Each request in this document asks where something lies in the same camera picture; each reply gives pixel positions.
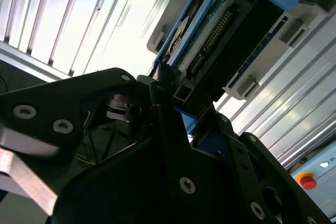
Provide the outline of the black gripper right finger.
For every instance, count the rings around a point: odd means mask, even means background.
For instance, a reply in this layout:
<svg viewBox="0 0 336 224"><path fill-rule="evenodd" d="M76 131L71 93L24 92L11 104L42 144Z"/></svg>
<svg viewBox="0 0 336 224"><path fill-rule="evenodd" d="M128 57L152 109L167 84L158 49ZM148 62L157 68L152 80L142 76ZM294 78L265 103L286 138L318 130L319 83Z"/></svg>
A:
<svg viewBox="0 0 336 224"><path fill-rule="evenodd" d="M228 118L218 112L214 123L254 223L330 222L256 136L236 135Z"/></svg>

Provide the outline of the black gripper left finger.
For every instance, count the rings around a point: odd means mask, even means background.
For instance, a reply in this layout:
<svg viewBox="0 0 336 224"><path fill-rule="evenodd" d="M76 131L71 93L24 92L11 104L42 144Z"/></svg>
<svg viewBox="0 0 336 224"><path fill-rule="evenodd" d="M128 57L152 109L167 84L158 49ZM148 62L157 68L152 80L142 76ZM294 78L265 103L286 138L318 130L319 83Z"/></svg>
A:
<svg viewBox="0 0 336 224"><path fill-rule="evenodd" d="M162 66L153 77L112 68L2 94L1 173L53 210L65 186L82 174L73 176L70 168L85 133L120 120L129 125L130 146L149 140L159 151L171 196L181 189L198 202L199 173L173 89Z"/></svg>

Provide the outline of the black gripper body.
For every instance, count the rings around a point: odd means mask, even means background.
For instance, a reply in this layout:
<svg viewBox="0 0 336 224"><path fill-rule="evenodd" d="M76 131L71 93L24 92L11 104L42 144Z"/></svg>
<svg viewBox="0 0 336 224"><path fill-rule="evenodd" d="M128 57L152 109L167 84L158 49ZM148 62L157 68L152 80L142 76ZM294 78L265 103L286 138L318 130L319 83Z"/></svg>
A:
<svg viewBox="0 0 336 224"><path fill-rule="evenodd" d="M253 223L227 164L192 151L200 201L179 189L176 198L162 158L146 140L72 179L58 196L52 223Z"/></svg>

